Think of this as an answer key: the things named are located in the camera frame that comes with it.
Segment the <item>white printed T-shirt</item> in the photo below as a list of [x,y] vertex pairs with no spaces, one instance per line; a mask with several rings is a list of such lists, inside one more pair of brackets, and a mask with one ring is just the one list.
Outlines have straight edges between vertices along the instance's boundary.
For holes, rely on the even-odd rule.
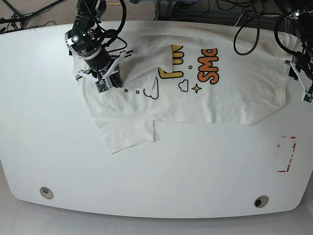
[[128,23],[122,36],[134,54],[122,60],[121,88],[99,93],[87,75],[77,82],[89,116],[110,152],[155,141],[155,122],[255,125],[286,103],[286,60],[273,32],[256,49],[233,49],[237,28],[201,23]]

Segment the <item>white power strip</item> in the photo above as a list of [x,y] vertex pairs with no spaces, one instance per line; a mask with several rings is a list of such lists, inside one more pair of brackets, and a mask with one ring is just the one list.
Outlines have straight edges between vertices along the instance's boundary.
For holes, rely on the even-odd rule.
[[290,14],[290,18],[293,20],[298,20],[300,16],[302,16],[306,13],[310,14],[312,12],[313,12],[313,9],[311,7],[305,7],[303,9],[297,9]]

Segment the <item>red tape rectangle marking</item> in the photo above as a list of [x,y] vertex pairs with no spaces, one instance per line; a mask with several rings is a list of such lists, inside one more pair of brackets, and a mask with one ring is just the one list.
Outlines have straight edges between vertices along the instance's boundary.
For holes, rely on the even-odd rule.
[[296,136],[281,136],[274,157],[274,171],[286,173],[289,171],[296,147]]

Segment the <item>black tripod stand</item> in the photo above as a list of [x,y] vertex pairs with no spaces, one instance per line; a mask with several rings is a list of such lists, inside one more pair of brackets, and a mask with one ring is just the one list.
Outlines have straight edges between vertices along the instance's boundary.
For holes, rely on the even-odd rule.
[[7,24],[6,27],[3,27],[0,29],[0,33],[5,34],[5,33],[10,33],[10,32],[25,30],[27,28],[28,22],[31,19],[43,13],[48,12],[53,7],[55,7],[56,5],[62,2],[64,2],[64,0],[57,0],[35,12],[20,14],[18,10],[16,10],[7,0],[2,0],[2,3],[4,3],[4,5],[7,6],[9,10],[12,11],[13,15],[9,19],[5,19],[5,18],[0,19],[0,24]]

